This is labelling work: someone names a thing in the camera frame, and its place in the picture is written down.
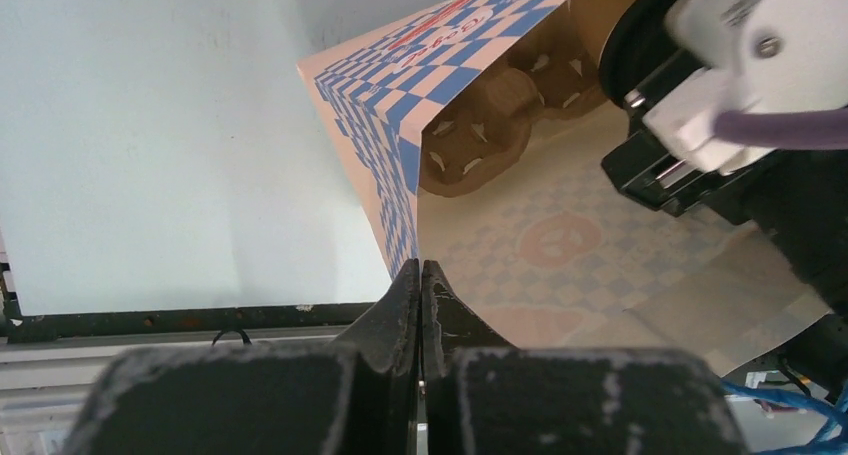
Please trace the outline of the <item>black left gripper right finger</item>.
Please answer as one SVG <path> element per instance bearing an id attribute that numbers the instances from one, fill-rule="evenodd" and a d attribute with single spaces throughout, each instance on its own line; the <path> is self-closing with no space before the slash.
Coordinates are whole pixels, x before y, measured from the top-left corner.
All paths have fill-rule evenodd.
<path id="1" fill-rule="evenodd" d="M 423 262 L 421 278 L 421 374 L 430 454 L 460 454 L 457 396 L 450 381 L 460 349 L 513 345 L 454 292 L 438 262 Z"/>

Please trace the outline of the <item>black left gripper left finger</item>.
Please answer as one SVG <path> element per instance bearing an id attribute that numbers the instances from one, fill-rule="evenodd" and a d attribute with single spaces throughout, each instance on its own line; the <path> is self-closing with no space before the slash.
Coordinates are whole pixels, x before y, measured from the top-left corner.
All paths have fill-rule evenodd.
<path id="1" fill-rule="evenodd" d="M 345 454 L 416 452 L 421 267 L 405 261 L 386 293 L 333 341 L 356 351 Z"/>

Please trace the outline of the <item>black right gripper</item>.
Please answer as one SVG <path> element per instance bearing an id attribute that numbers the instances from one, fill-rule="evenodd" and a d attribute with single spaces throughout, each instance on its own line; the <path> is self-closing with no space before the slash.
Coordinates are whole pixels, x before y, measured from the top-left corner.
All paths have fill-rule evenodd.
<path id="1" fill-rule="evenodd" d="M 619 91 L 628 134 L 601 162 L 617 192 L 673 217 L 707 207 L 733 225 L 749 221 L 746 192 L 786 157 L 713 138 L 716 101 L 726 88 L 725 71 L 678 49 Z"/>

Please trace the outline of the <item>blue checkered paper bag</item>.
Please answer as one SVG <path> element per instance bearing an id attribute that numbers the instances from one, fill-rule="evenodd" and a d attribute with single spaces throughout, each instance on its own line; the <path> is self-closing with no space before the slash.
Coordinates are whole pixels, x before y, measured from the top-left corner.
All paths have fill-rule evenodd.
<path id="1" fill-rule="evenodd" d="M 520 347 L 671 346 L 722 375 L 823 320 L 827 305 L 753 225 L 617 193 L 601 161 L 627 122 L 607 98 L 534 124 L 518 162 L 476 191 L 420 187 L 424 128 L 562 6 L 447 0 L 298 63 L 389 271 L 435 260 Z"/>

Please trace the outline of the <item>brown pulp cup carrier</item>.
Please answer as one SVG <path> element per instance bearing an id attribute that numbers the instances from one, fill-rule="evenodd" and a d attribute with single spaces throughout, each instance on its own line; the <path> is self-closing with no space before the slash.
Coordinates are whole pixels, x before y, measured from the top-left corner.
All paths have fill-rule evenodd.
<path id="1" fill-rule="evenodd" d="M 442 197 L 476 191 L 518 162 L 534 124 L 580 118 L 605 100 L 597 65 L 562 6 L 424 128 L 419 185 Z"/>

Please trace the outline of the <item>brown paper cup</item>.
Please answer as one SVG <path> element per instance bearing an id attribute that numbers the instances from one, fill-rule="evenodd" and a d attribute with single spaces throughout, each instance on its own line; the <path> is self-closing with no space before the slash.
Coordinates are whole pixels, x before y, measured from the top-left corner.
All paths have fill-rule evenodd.
<path id="1" fill-rule="evenodd" d="M 569 0 L 576 33 L 589 57 L 600 64 L 604 47 L 619 20 L 636 0 Z"/>

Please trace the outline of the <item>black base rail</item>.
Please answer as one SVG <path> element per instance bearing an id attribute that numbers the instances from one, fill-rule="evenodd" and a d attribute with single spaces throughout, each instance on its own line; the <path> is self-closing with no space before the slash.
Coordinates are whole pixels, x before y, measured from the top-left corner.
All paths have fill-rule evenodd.
<path id="1" fill-rule="evenodd" d="M 59 452 L 345 454 L 356 351 L 336 337 L 128 350 L 97 376 Z"/>

